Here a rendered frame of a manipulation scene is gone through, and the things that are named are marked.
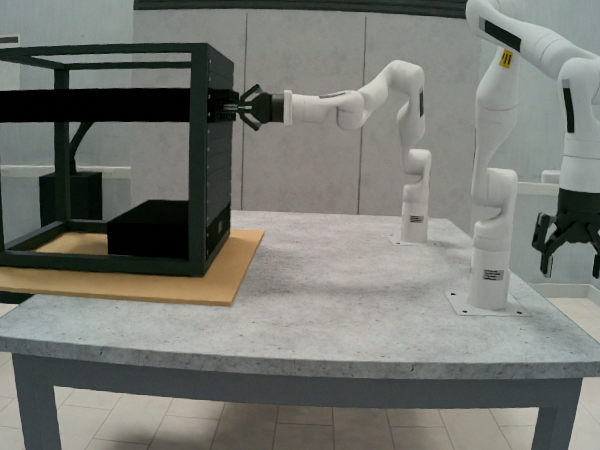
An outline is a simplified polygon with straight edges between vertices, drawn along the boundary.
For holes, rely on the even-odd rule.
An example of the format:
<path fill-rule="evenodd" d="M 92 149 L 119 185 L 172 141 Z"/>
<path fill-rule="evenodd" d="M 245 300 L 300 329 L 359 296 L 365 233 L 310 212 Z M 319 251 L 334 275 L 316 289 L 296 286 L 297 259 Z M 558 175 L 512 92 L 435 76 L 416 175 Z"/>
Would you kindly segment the tan flat board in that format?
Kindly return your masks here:
<path fill-rule="evenodd" d="M 0 291 L 231 307 L 264 230 L 231 229 L 203 278 L 28 266 L 0 266 Z M 108 254 L 107 232 L 68 231 L 27 251 Z M 136 256 L 136 255 L 114 255 Z"/>

